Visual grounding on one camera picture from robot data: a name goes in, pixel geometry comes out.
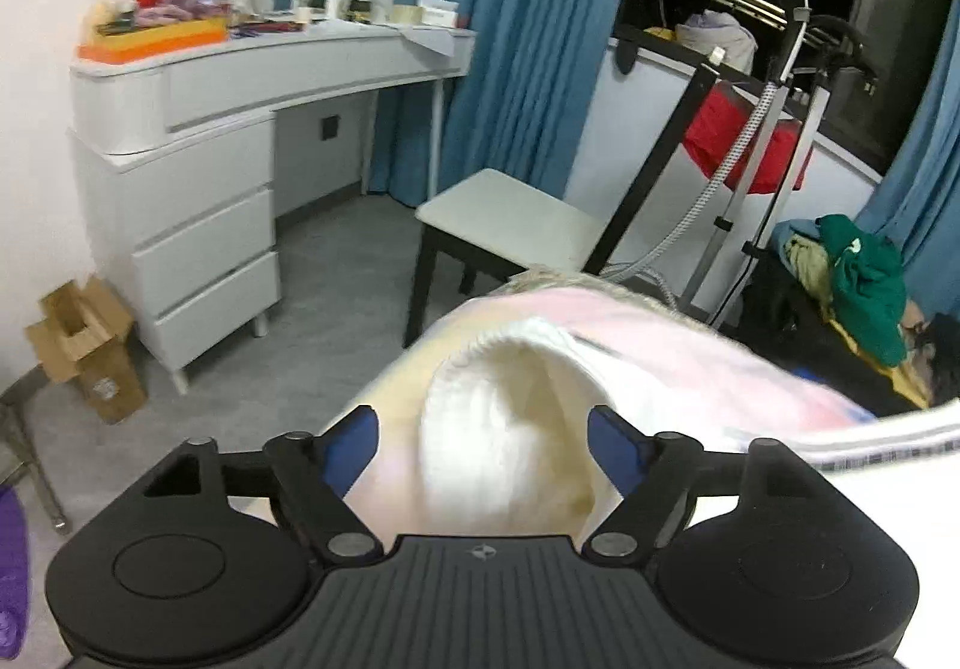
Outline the white knit garment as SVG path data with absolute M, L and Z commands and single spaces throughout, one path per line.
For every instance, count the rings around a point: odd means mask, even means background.
M 714 334 L 680 328 L 662 344 L 604 346 L 527 320 L 434 372 L 418 430 L 425 526 L 585 538 L 615 503 L 587 449 L 597 406 L 648 437 L 679 432 L 715 451 L 776 438 L 822 472 L 939 454 L 958 438 L 957 403 L 877 419 Z

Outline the pastel multicolour bed sheet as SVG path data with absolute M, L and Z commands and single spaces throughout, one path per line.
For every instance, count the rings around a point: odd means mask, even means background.
M 652 298 L 545 271 L 443 316 L 358 399 L 376 411 L 379 448 L 345 502 L 386 545 L 583 542 L 619 501 L 587 448 L 596 406 L 718 451 L 874 418 Z

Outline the cardboard box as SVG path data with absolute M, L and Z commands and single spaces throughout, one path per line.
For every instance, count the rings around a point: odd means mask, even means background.
M 135 320 L 101 277 L 57 287 L 39 300 L 39 308 L 43 318 L 25 336 L 52 383 L 75 383 L 108 424 L 146 403 L 127 345 Z

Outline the green garment pile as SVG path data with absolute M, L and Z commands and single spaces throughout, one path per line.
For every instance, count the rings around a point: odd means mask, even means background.
M 900 250 L 843 214 L 815 223 L 830 265 L 833 315 L 880 365 L 900 365 L 907 357 L 900 321 L 908 300 Z

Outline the black chair white seat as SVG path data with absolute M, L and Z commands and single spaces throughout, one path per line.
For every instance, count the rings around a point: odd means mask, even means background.
M 402 343 L 415 343 L 423 331 L 441 253 L 464 265 L 464 293 L 472 290 L 479 272 L 500 281 L 534 266 L 601 274 L 715 87 L 724 58 L 722 48 L 713 48 L 695 70 L 608 222 L 493 169 L 480 170 L 418 206 L 420 248 Z

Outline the white dressing table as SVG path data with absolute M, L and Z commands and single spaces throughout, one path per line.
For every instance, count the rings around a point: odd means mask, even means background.
M 347 180 L 370 178 L 377 96 L 465 76 L 475 35 L 358 25 L 231 40 L 70 70 L 78 196 L 99 276 L 140 341 L 187 391 L 184 370 L 229 334 L 267 332 L 281 297 L 275 118 L 361 98 Z

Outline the right blue curtain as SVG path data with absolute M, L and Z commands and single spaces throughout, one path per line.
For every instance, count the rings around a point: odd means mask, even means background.
M 914 276 L 937 272 L 958 230 L 958 37 L 946 38 L 907 139 L 857 215 L 862 230 L 900 248 Z

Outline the blue curtain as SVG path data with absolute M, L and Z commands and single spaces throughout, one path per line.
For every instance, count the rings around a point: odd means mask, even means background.
M 400 87 L 377 102 L 371 191 L 418 206 L 494 169 L 562 196 L 620 0 L 451 1 L 475 48 L 444 98 L 439 169 L 428 169 L 430 87 Z
M 914 276 L 937 272 L 958 230 L 958 37 L 946 38 L 907 139 L 857 215 L 862 230 L 900 248 Z

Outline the orange box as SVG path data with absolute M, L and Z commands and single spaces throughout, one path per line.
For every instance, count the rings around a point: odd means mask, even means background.
M 99 34 L 91 42 L 78 45 L 75 55 L 94 63 L 125 64 L 152 56 L 223 43 L 228 37 L 229 27 L 226 20 L 199 19 L 146 27 L 119 35 Z

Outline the left blue curtain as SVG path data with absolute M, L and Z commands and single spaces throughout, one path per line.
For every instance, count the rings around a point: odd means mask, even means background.
M 620 0 L 451 1 L 475 48 L 444 98 L 439 169 L 428 169 L 430 87 L 400 87 L 377 102 L 371 191 L 418 206 L 494 169 L 562 196 Z

